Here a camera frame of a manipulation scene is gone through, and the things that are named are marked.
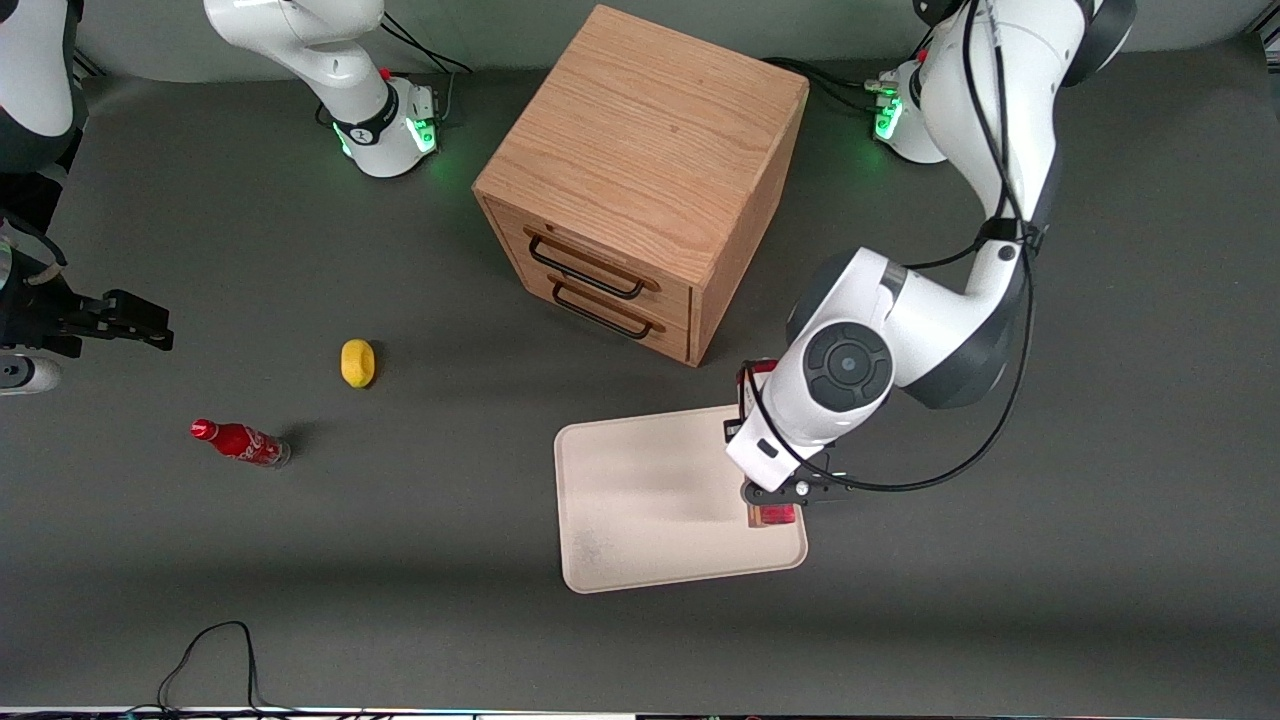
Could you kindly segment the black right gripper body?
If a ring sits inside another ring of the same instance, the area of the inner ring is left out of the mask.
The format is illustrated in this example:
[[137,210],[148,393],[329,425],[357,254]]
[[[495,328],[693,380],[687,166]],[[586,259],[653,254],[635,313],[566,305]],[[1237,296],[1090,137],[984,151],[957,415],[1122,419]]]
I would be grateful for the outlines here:
[[[22,252],[12,233],[29,236],[52,255],[49,264]],[[61,249],[32,225],[3,227],[3,347],[44,350],[79,357],[83,340],[58,333],[59,302],[81,299],[61,277],[68,260]]]

